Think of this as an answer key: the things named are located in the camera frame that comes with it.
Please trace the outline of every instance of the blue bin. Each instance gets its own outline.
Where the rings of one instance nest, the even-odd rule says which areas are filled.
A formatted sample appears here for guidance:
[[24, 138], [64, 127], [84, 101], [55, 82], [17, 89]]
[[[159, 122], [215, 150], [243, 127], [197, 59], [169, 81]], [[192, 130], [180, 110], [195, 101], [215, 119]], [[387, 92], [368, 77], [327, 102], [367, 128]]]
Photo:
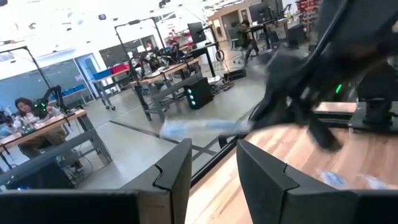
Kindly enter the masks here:
[[107, 69], [107, 70], [105, 70], [105, 71], [98, 72], [97, 74], [94, 74], [94, 75], [93, 75], [93, 78], [94, 78], [95, 80], [100, 80], [100, 79], [105, 78], [105, 77], [108, 77], [108, 76], [110, 76], [110, 75], [112, 75], [112, 72], [111, 72], [110, 69]]
[[75, 92], [75, 89], [74, 88], [70, 88], [70, 89], [67, 89], [67, 90], [63, 91], [62, 95], [63, 96], [67, 96], [67, 95], [71, 95], [74, 92]]
[[75, 86], [75, 87], [74, 87], [75, 91], [84, 90], [85, 88], [86, 88], [86, 87], [84, 86], [84, 84], [81, 84], [81, 85], [78, 85], [78, 86]]

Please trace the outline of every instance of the computer monitor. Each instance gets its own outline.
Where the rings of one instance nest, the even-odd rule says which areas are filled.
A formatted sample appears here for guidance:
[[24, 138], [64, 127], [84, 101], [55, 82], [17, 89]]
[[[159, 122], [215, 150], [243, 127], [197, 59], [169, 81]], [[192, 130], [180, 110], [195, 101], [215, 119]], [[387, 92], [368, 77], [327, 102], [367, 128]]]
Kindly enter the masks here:
[[189, 32], [191, 33], [193, 43], [198, 44], [206, 40], [206, 35], [203, 31], [201, 22], [194, 22], [187, 25]]
[[271, 9], [266, 2], [252, 5], [249, 10], [252, 22], [260, 24], [271, 20]]

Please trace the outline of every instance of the black hair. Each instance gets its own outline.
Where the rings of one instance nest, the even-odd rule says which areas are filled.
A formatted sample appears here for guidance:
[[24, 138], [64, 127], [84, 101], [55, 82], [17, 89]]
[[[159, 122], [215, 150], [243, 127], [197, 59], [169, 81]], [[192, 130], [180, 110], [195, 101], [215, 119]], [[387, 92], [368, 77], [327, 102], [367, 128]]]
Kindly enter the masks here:
[[24, 104], [30, 106], [30, 108], [33, 107], [33, 102], [32, 102], [32, 100], [30, 100], [30, 99], [23, 98], [23, 97], [20, 97], [20, 98], [16, 99], [16, 100], [15, 100], [15, 107], [18, 109], [19, 115], [21, 115], [21, 116], [25, 116], [26, 113], [23, 112], [23, 111], [21, 111], [21, 110], [18, 108], [18, 103], [24, 103]]
[[250, 26], [250, 22], [247, 19], [244, 19], [241, 24], [244, 24], [248, 27]]

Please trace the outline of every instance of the green light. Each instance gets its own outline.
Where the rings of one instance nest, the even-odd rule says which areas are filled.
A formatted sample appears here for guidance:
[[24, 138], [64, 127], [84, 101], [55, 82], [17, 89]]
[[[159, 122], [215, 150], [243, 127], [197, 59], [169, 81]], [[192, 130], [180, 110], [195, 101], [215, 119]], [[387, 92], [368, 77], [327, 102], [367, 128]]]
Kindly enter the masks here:
[[336, 88], [336, 93], [340, 92], [342, 85], [338, 85], [338, 87]]

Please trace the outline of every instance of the concrete floor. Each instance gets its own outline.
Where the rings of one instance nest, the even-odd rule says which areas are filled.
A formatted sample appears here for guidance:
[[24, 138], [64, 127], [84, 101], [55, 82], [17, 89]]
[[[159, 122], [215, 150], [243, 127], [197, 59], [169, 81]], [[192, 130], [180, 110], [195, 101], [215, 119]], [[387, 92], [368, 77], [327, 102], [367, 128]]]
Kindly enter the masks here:
[[[240, 65], [232, 61], [240, 52], [230, 52], [228, 46], [222, 45], [226, 63], [214, 63], [217, 75], [223, 71], [236, 70]], [[201, 63], [201, 69], [206, 77], [210, 77], [209, 66]], [[222, 91], [214, 100], [200, 110], [189, 109], [187, 102], [172, 105], [167, 111], [169, 118], [207, 119], [219, 118], [237, 121], [246, 118], [251, 108], [262, 98], [264, 82], [242, 78], [235, 81], [235, 86], [228, 91]], [[100, 101], [90, 103], [85, 109], [99, 136], [104, 141], [113, 157], [113, 163], [103, 167], [99, 157], [92, 153], [81, 161], [85, 167], [85, 180], [78, 186], [81, 189], [117, 189], [137, 177], [140, 173], [156, 163], [168, 153], [177, 141], [166, 141], [159, 138], [162, 125], [155, 114], [153, 121], [148, 121], [140, 106], [139, 100], [131, 90], [111, 97], [115, 111], [104, 109]], [[80, 133], [76, 122], [71, 123], [72, 138]], [[191, 133], [195, 145], [193, 150], [193, 174], [206, 164], [220, 147], [217, 141], [218, 133]], [[84, 151], [88, 143], [77, 149]], [[27, 160], [17, 149], [11, 149], [11, 156], [7, 159], [11, 164], [21, 164]]]

